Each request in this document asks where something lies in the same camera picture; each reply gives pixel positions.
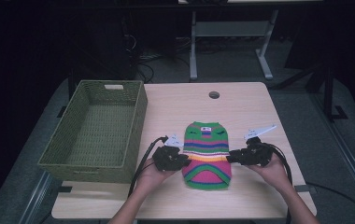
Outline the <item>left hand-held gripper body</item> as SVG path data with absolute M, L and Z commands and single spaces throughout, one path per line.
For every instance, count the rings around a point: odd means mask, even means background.
M 181 163 L 185 162 L 180 157 L 183 142 L 173 134 L 167 138 L 162 147 L 158 147 L 152 158 L 159 171 L 178 171 Z

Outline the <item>striped knitted pet sweater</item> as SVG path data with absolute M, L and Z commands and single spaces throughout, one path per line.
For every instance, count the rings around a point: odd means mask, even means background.
M 185 131 L 183 154 L 191 161 L 182 168 L 186 185 L 192 189 L 227 189 L 232 179 L 226 129 L 217 122 L 195 121 Z

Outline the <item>person's right hand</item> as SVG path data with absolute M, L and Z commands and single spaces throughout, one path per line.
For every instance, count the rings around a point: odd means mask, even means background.
M 274 187 L 278 192 L 291 187 L 283 163 L 275 153 L 272 154 L 271 160 L 266 166 L 250 165 L 248 168 L 261 176 L 267 184 Z

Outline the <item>grey metal desk frame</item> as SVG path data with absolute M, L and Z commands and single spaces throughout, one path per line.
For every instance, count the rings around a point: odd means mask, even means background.
M 278 11 L 274 10 L 268 21 L 198 21 L 196 12 L 192 13 L 191 51 L 189 58 L 190 80 L 196 80 L 196 40 L 198 37 L 262 37 L 263 45 L 256 49 L 256 57 L 267 80 L 273 78 L 272 72 L 265 58 Z

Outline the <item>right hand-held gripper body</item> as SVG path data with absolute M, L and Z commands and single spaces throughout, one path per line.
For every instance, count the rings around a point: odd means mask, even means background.
M 246 148 L 241 149 L 242 165 L 261 165 L 266 166 L 271 160 L 273 148 L 260 139 L 260 135 L 268 133 L 276 128 L 276 124 L 267 127 L 260 127 L 249 129 L 248 133 L 244 135 L 247 140 Z

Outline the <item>black metal stand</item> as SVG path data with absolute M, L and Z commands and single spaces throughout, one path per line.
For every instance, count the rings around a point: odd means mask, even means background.
M 348 119 L 347 114 L 340 105 L 333 104 L 334 74 L 329 66 L 323 68 L 324 92 L 323 113 L 327 120 L 334 122 L 336 119 Z

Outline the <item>green woven basket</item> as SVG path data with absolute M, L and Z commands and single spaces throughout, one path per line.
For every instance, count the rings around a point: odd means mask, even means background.
M 141 81 L 80 81 L 38 165 L 63 181 L 131 182 L 147 105 Z

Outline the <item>dark cabinet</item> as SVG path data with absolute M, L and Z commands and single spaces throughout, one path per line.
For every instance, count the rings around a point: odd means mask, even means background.
M 120 17 L 111 14 L 79 14 L 65 26 L 70 41 L 72 77 L 133 80 L 135 68 L 126 50 Z

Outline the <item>person's left hand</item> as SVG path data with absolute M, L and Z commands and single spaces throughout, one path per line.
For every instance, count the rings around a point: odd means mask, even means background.
M 134 193 L 149 195 L 174 173 L 175 171 L 159 171 L 153 159 L 148 159 L 136 181 Z

